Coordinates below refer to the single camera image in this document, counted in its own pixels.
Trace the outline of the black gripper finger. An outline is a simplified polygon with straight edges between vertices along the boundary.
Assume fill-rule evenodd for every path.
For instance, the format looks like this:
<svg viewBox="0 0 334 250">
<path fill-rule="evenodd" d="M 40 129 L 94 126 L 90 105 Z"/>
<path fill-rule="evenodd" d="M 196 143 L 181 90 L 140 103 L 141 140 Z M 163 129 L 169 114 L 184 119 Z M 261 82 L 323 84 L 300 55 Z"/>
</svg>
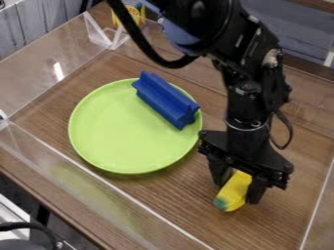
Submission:
<svg viewBox="0 0 334 250">
<path fill-rule="evenodd" d="M 252 178 L 247 192 L 247 203 L 257 204 L 267 189 L 267 180 L 263 178 Z"/>
<path fill-rule="evenodd" d="M 221 188 L 233 175 L 232 167 L 227 164 L 224 159 L 209 158 L 208 169 L 213 184 Z"/>
</svg>

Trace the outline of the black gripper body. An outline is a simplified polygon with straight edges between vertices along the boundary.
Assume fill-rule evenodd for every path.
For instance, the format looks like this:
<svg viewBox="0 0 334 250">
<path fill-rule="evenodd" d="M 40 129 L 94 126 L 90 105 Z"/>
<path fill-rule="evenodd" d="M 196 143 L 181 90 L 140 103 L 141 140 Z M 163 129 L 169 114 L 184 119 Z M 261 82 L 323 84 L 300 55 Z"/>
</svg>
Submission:
<svg viewBox="0 0 334 250">
<path fill-rule="evenodd" d="M 253 177 L 263 176 L 268 188 L 287 188 L 293 165 L 272 148 L 267 125 L 253 130 L 200 130 L 197 136 L 197 152 L 207 160 L 224 159 L 232 169 Z"/>
</svg>

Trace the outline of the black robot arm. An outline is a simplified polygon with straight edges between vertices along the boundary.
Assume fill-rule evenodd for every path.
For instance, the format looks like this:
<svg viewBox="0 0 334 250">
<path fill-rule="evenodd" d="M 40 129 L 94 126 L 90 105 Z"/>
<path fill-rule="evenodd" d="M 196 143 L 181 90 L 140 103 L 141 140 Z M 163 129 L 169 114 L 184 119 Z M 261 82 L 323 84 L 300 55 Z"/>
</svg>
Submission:
<svg viewBox="0 0 334 250">
<path fill-rule="evenodd" d="M 224 187 L 239 170 L 249 175 L 245 202 L 268 188 L 285 188 L 292 163 L 271 137 L 273 117 L 292 91 L 283 72 L 279 39 L 240 0 L 142 0 L 163 18 L 171 44 L 184 54 L 208 57 L 227 90 L 224 131 L 199 132 L 213 183 Z"/>
</svg>

